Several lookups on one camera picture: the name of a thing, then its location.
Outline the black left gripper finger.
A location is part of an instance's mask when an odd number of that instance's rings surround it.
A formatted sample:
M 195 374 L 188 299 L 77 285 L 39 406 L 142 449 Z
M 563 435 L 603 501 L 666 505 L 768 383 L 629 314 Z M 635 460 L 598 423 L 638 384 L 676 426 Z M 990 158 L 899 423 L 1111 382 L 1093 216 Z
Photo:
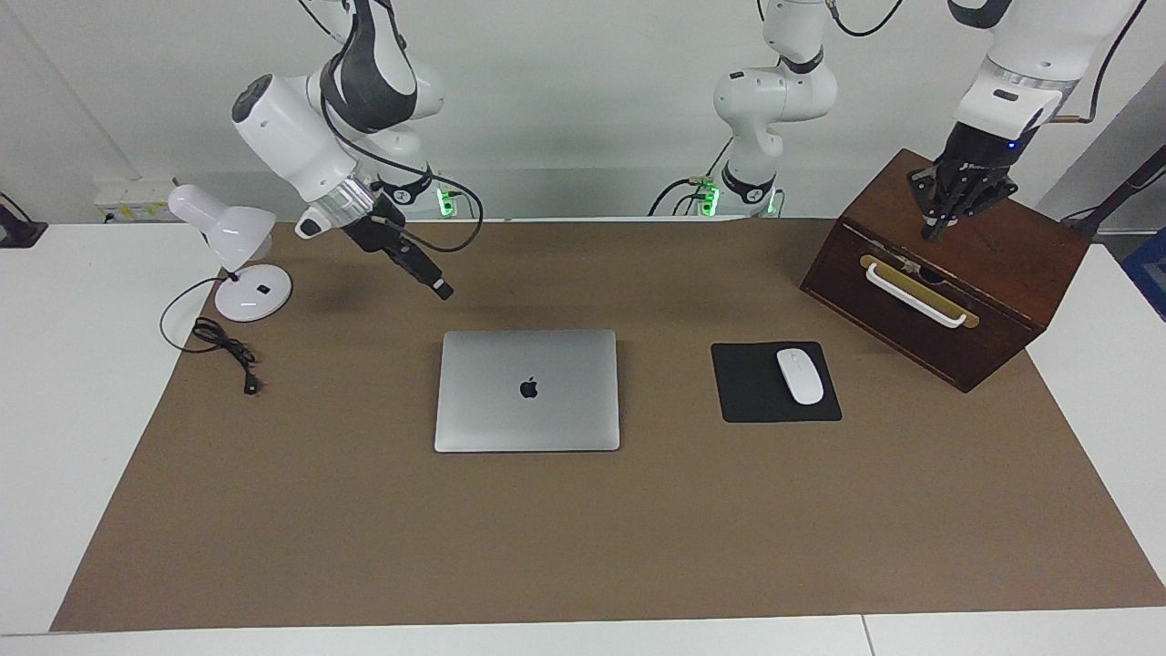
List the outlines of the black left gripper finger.
M 1009 176 L 957 176 L 951 182 L 951 223 L 978 216 L 1018 190 Z
M 946 212 L 944 191 L 937 183 L 936 167 L 913 170 L 911 172 L 911 192 L 923 220 L 921 237 L 927 242 L 940 241 L 951 220 Z

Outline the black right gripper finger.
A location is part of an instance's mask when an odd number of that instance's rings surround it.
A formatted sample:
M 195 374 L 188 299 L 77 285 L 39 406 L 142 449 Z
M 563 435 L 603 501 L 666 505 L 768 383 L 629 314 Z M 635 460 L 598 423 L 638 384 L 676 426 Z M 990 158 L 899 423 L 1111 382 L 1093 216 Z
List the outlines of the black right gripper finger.
M 393 261 L 422 285 L 428 287 L 442 302 L 447 299 L 447 281 L 436 262 L 424 251 L 393 251 Z
M 399 267 L 433 292 L 454 292 L 454 285 L 445 281 L 436 262 L 415 245 L 400 246 Z

